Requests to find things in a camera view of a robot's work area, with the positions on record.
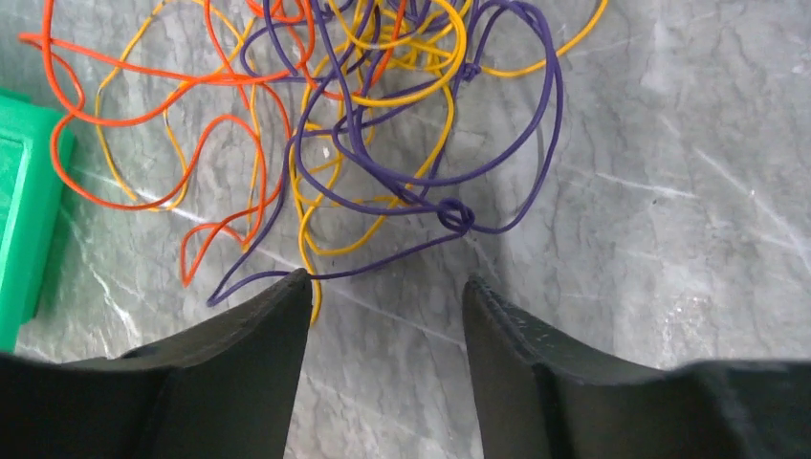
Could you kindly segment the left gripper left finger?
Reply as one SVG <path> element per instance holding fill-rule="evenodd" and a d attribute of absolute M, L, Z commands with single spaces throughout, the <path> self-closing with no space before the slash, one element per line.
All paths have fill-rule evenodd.
<path fill-rule="evenodd" d="M 312 285 L 297 270 L 183 332 L 114 358 L 1 357 L 5 458 L 280 458 Z"/>

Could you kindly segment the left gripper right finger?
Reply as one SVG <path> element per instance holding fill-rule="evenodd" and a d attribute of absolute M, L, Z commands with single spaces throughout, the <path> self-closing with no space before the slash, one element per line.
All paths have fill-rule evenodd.
<path fill-rule="evenodd" d="M 472 277 L 463 327 L 488 458 L 806 458 L 808 361 L 660 370 L 595 349 Z"/>

